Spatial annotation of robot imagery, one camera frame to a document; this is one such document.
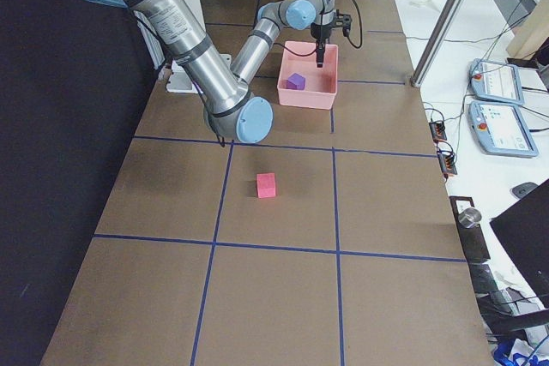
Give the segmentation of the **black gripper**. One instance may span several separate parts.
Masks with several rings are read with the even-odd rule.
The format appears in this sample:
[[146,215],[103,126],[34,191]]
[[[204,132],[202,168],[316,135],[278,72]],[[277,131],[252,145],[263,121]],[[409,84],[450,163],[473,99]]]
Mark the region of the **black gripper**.
[[333,25],[321,25],[311,23],[311,36],[316,40],[316,64],[318,68],[323,67],[324,63],[324,43],[328,41],[331,36]]

